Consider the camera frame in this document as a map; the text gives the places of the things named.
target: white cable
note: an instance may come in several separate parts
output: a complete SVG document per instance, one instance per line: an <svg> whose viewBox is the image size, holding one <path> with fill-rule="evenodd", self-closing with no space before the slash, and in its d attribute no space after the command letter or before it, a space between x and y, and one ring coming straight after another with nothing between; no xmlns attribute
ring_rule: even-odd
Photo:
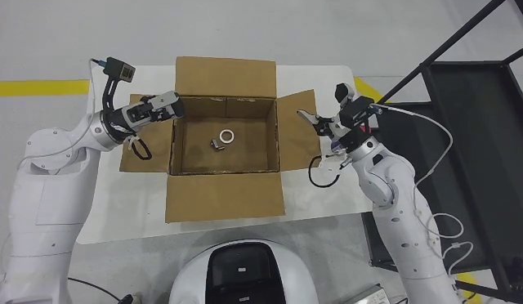
<svg viewBox="0 0 523 304"><path fill-rule="evenodd" d="M462 243L458 243L457 247L454 247L454 246L451 246L450 248L447 248L445 250L445 252L447 253L450 249L453 249L453 248L459 248L461 247L462 245L471 245L471 247L468 249L468 251L462 256L460 257L458 260L456 260L453 264L451 264L449 266L449 275L452 275L452 269L461 261L463 261L464 259L466 259L470 253L472 253L472 250L474 249L474 244L472 242L462 242Z"/></svg>
<svg viewBox="0 0 523 304"><path fill-rule="evenodd" d="M418 182L416 182L416 184L414 184L414 188L413 188L413 203L414 203L414 215L416 217L418 217L418 220L421 222L422 226L425 227L425 229L427 230L427 232L430 232L431 234L434 234L435 236L438 236L438 237L441 237L441 238L445 238L445 239L455 239L455 238L458 238L459 236L463 235L463 232L464 232L464 228L463 228L463 223L455 216L453 216L452 214L448 214L448 213L436 213L436 214L433 214L431 215L428 220L427 220L427 224L423 223L421 221L421 217L419 216L418 214L418 206L416 204L416 188L418 187L418 185L424 181L425 179L427 179L433 172L434 170L436 169L436 167L440 164L441 160L447 155L447 153L449 153L450 151L450 148L452 147L452 144L454 143L454 138L452 137L452 134L449 132L449 130L447 128L445 128L443 125L441 125L440 123L438 123L436 120L432 119L432 118L428 118L424 115L421 115L421 114L416 114L415 112L410 112L410 111L407 111L407 110L403 110L403 109L398 109L398 108L395 108L395 107L392 107L392 106L387 106L387 105L379 105L379 104L371 104L372 106L377 106L379 108L384 108L384 109L387 109L387 110L390 110L390 111L396 111L396 112L400 112L402 114L408 114L408 115L411 115L411 116L415 116L415 117L419 117L419 118L423 118L425 120L428 120L430 121L431 123L434 123L437 127L441 128L448 136L449 136L449 145L447 146L447 148L445 149L445 151L443 151L443 154L436 160L436 162L434 163L434 165L432 166L432 168L429 169L429 171L427 172L427 174L425 174L425 176L421 177ZM458 222L461 230L456 234L456 235L442 235L442 234L438 234L436 233L435 231L431 230L429 227L428 227L428 224L429 222L431 221L431 219L433 219L434 217L437 217L437 216L445 216L445 217L451 217L453 218L455 221Z"/></svg>
<svg viewBox="0 0 523 304"><path fill-rule="evenodd" d="M408 115L411 115L411 116L415 116L415 117L419 117L419 118L423 118L425 120L428 120L430 121L431 123L434 123L437 127L441 128L448 136L449 136L449 145L447 146L447 148L445 149L445 151L443 151L443 154L436 160L436 162L434 163L434 165L432 166L432 168L429 169L429 171L427 172L427 174L425 176L423 176L420 180L418 180L418 182L416 182L414 184L414 188L413 188L413 205L414 205L414 215L416 217L418 217L418 220L419 222L421 223L421 225L427 230L427 238L430 239L430 235L429 233L432 233L434 234L435 236L437 237L441 237L441 238L445 238L445 239L456 239L458 238L459 236L463 235L463 232L465 231L465 227L463 226L463 223L455 216L453 216L452 214L448 214L448 213L435 213L435 214L432 214L428 220L427 220L427 224L424 224L421 220L421 217L418 213L418 207L416 206L416 189L418 188L418 185L424 181L425 179L427 179L433 172L434 170L436 169L436 167L438 166L438 164L440 164L441 160L447 155L447 153L449 153L450 151L450 148L452 147L452 144L454 143L454 138L452 137L452 134L449 132L449 130L447 128L445 128L443 125L441 125L440 123L438 123L436 120L434 119L431 119L431 118L428 118L424 115L421 115L421 114L416 114L415 112L410 112L410 111L407 111L407 110L403 110L403 109L398 109L398 108L395 108L395 107L392 107L392 106L388 106L388 105L379 105L379 104L371 104L372 106L377 106L379 108L383 108L383 109L387 109L387 110L390 110L390 111L396 111L396 112L400 112L402 114L408 114ZM456 234L456 235L441 235L439 233L436 233L435 231L431 230L428 225L429 225L429 222L431 220L433 220L435 217L438 217L438 216L443 216L443 217L450 217L450 218L453 218L458 224L459 224L459 227L460 227L460 231ZM464 244L470 244L471 247L470 249L468 250L468 252L465 253L465 255L463 255L462 257L460 257L456 262L454 262L450 267L449 267L449 275L450 275L450 272L452 272L452 269L461 261L463 261L465 258L468 257L468 255L472 252L472 249L474 249L474 244L472 242L462 242L462 243L456 243L456 244L453 244L452 246L448 247L444 252L443 252L443 256L440 256L436 250L433 248L432 250L434 251L434 253L441 259L445 258L445 255L449 252L449 250L453 249L453 248L459 248L461 245L464 245Z"/></svg>
<svg viewBox="0 0 523 304"><path fill-rule="evenodd" d="M96 107L95 82L94 82L94 78L92 77L92 70L91 70L92 62L94 62L94 58L91 58L89 60L89 87L91 88L91 92L92 92L92 110L91 110L91 117L89 118L89 123L87 123L87 127L83 131L82 135L73 144L71 144L70 146L66 147L63 150L59 150L57 152L49 153L49 154L28 155L28 156L24 157L18 163L19 169L20 169L20 166L22 165L22 163L27 159L45 158L47 156L57 155L57 154L65 152L66 150L72 149L75 145L77 145L82 140L82 138L87 134L87 132L89 132L89 128L91 127L92 120L95 118L95 107Z"/></svg>

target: yellow floor line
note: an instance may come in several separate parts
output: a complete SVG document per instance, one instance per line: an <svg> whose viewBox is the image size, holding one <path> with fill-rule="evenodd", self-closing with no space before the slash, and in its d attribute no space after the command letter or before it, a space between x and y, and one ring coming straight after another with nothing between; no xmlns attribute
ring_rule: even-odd
<svg viewBox="0 0 523 304"><path fill-rule="evenodd" d="M476 278L474 278L474 275L472 275L472 273L470 273L470 272L465 272L465 273L459 274L458 280L462 281L464 283L477 284ZM463 295L466 298L469 298L470 296L472 296L472 294L473 293L471 293L471 292L463 291ZM467 304L481 304L481 296L476 295L475 297L468 300Z"/></svg>
<svg viewBox="0 0 523 304"><path fill-rule="evenodd" d="M0 82L0 96L88 94L88 80L25 80Z"/></svg>
<svg viewBox="0 0 523 304"><path fill-rule="evenodd" d="M359 94L370 97L374 100L374 102L378 102L383 97L378 91L364 82L361 78L354 77L354 83Z"/></svg>

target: wire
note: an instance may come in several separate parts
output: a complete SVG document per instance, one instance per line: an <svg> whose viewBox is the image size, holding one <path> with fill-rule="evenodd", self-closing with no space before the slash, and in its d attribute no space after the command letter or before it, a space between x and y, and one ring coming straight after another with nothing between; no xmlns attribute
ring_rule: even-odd
<svg viewBox="0 0 523 304"><path fill-rule="evenodd" d="M415 184L414 184L414 188L413 188L413 203L414 203L414 214L416 215L416 217L418 217L418 220L421 222L422 226L427 230L427 232L435 235L435 236L438 236L438 237L441 237L441 238L445 238L445 239L456 239L458 238L459 236L463 235L463 232L465 231L464 227L463 227L463 223L455 216L453 216L452 214L448 214L448 213L436 213L436 214L433 214L431 215L428 220L427 220L427 224L423 223L421 221L421 217L420 215L418 214L418 206L417 206L417 203L416 203L416 188L418 188L418 185L424 181L425 179L427 179L433 172L434 170L436 170L436 167L440 164L441 160L443 160L443 158L447 155L447 153L449 153L450 151L450 148L452 147L452 144L454 143L454 138L452 137L452 134L449 132L449 130L447 128L445 128L443 125L441 125L440 123L438 123L436 120L432 119L432 118L428 118L424 115L421 115L421 114L416 114L415 112L411 112L411 111L407 111L407 110L403 110L403 109L398 109L398 108L395 108L395 107L392 107L392 106L387 106L387 105L378 105L378 104L371 104L372 106L377 106L379 108L383 108L383 109L387 109L387 110L390 110L390 111L396 111L396 112L400 112L402 114L408 114L408 115L411 115L411 116L415 116L415 117L418 117L418 118L423 118L431 123L434 123L437 127L441 128L448 136L449 136L449 145L447 146L447 148L443 151L443 154L436 160L436 162L434 163L434 165L432 166L432 168L429 169L429 171L425 174L425 176L421 177ZM428 224L429 222L434 219L435 217L438 217L438 216L445 216L445 217L451 217L453 218L455 221L458 222L459 226L460 226L460 231L456 234L456 235L442 235L442 234L439 234L439 233L436 233L435 231L431 230L429 227L428 227Z"/></svg>
<svg viewBox="0 0 523 304"><path fill-rule="evenodd" d="M72 149L75 145L77 145L83 139L83 137L87 134L87 132L89 132L89 128L91 127L92 120L95 118L95 107L96 107L95 83L94 83L94 78L92 77L91 62L96 63L97 61L98 60L96 60L94 58L91 58L89 60L89 87L91 88L91 92L92 92L92 110L91 110L91 117L89 118L89 123L87 123L87 126L86 126L85 130L83 131L82 135L72 145L66 147L63 150L59 150L59 151L56 151L54 153L49 153L49 154L28 155L28 156L24 157L18 163L19 169L20 169L20 166L22 165L22 163L27 159L45 158L47 156L57 155L57 154L65 152L66 150Z"/></svg>
<svg viewBox="0 0 523 304"><path fill-rule="evenodd" d="M471 299L473 299L475 296L477 295L477 293L473 293L470 297L467 297L466 299L463 300L463 302L461 302L462 304L465 304L466 302L470 301Z"/></svg>
<svg viewBox="0 0 523 304"><path fill-rule="evenodd" d="M317 159L321 159L321 155L316 155L314 158L312 158L311 162L309 163L308 173L309 173L309 181L311 182L311 184L316 186L316 187L318 187L318 188L329 188L330 186L336 184L337 180L340 179L340 172L338 172L337 175L336 175L336 178L334 178L334 180L332 182L330 182L329 184L327 184L327 185L318 185L318 184L316 184L315 182L312 181L311 170L312 170L312 166L314 165L314 162Z"/></svg>
<svg viewBox="0 0 523 304"><path fill-rule="evenodd" d="M100 286L96 286L95 284L91 284L91 283L88 283L87 281L83 281L83 280L80 280L80 279L76 279L76 278L67 278L71 281L74 281L74 282L77 282L77 283L80 283L80 284L86 284L87 286L91 286L93 288L96 288L104 293L106 293L107 295L111 296L112 298L114 298L117 302L120 302L120 299L118 297L116 297L115 295L113 295L110 291L106 290L106 289L103 289L102 287Z"/></svg>
<svg viewBox="0 0 523 304"><path fill-rule="evenodd" d="M463 232L465 231L465 227L463 226L463 223L455 216L453 216L452 214L448 214L448 213L435 213L435 214L432 214L428 219L427 219L427 224L423 223L423 221L421 220L421 214L420 212L418 211L418 206L416 204L416 194L417 194L417 191L416 189L418 188L418 185L424 181L425 179L427 179L433 172L434 170L436 169L436 167L440 164L441 160L443 160L443 158L447 155L447 153L449 153L450 151L450 148L452 147L452 144L454 143L454 138L452 137L452 134L449 132L449 130L447 128L445 128L443 125L441 125L440 123L438 123L436 120L432 119L432 118L428 118L424 115L421 115L421 114L416 114L414 112L410 112L410 111L407 111L407 110L403 110L403 109L398 109L398 108L395 108L395 107L391 107L391 106L388 106L388 105L379 105L379 104L371 104L373 106L377 106L379 108L383 108L383 109L387 109L387 110L390 110L390 111L396 111L396 112L399 112L399 113L402 113L402 114L408 114L408 115L411 115L411 116L415 116L415 117L419 117L419 118L423 118L431 123L434 123L437 127L441 128L448 136L449 136L449 145L447 146L447 148L443 151L443 154L436 160L436 162L434 163L434 165L432 166L432 168L429 169L429 171L425 174L425 176L421 177L415 184L414 184L414 187L413 187L413 205L414 205L414 215L418 218L419 222L421 223L421 225L425 228L425 230L427 230L427 238L430 240L430 234L433 234L437 237L441 237L441 238L445 238L445 239L456 239L458 237L460 237L461 235L463 235ZM459 224L459 227L460 227L460 231L456 234L456 235L442 235L442 234L439 234L439 233L436 233L435 231L431 230L429 228L429 222L431 220L433 220L435 217L438 217L438 216L442 216L442 217L450 217L452 219L454 219L458 224ZM441 259L445 258L445 255L449 252L449 250L453 249L453 248L460 248L462 245L464 244L469 244L470 245L470 248L469 250L462 256L460 257L458 260L456 260L452 265L450 265L449 269L448 269L448 274L451 275L451 272L452 272L452 269L457 265L459 264L459 262L463 261L465 258L467 258L470 253L472 252L472 250L474 249L474 244L472 242L462 242L462 243L456 243L456 244L452 244L452 246L450 246L449 248L447 248L444 253L443 253L443 256L440 256L439 253L434 249L432 248L432 251Z"/></svg>
<svg viewBox="0 0 523 304"><path fill-rule="evenodd" d="M471 247L468 249L468 251L462 256L460 257L458 260L456 260L453 264L451 264L449 266L449 275L452 275L452 269L457 265L459 264L459 262L463 261L464 259L466 259L470 253L472 253L472 250L474 249L474 244L472 242L462 242L462 243L458 243L458 248L462 245L471 245Z"/></svg>

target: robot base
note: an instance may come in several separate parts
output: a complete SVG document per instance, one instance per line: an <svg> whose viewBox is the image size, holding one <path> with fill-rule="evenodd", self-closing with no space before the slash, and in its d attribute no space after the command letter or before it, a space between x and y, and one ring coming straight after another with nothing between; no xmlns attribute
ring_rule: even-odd
<svg viewBox="0 0 523 304"><path fill-rule="evenodd" d="M280 244L246 239L212 247L174 280L169 304L318 304L311 273Z"/></svg>

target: black rack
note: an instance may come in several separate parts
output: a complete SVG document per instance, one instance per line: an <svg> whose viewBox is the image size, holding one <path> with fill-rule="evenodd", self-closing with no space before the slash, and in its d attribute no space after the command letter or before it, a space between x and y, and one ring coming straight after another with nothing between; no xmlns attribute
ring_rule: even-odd
<svg viewBox="0 0 523 304"><path fill-rule="evenodd" d="M438 47L378 103L384 104L419 74L431 102L394 106L433 117L454 136L440 166L420 184L434 212L448 212L465 226L457 241L475 244L455 272L491 269L498 289L458 281L464 290L523 303L523 95L510 64L523 49L504 60L438 62L443 53L506 0L492 0ZM406 157L423 175L448 145L448 137L427 123L394 112L378 116L378 139ZM372 213L363 215L371 265L396 270ZM452 221L438 223L442 234L455 234ZM450 245L442 239L444 248ZM448 266L462 253L451 251Z"/></svg>

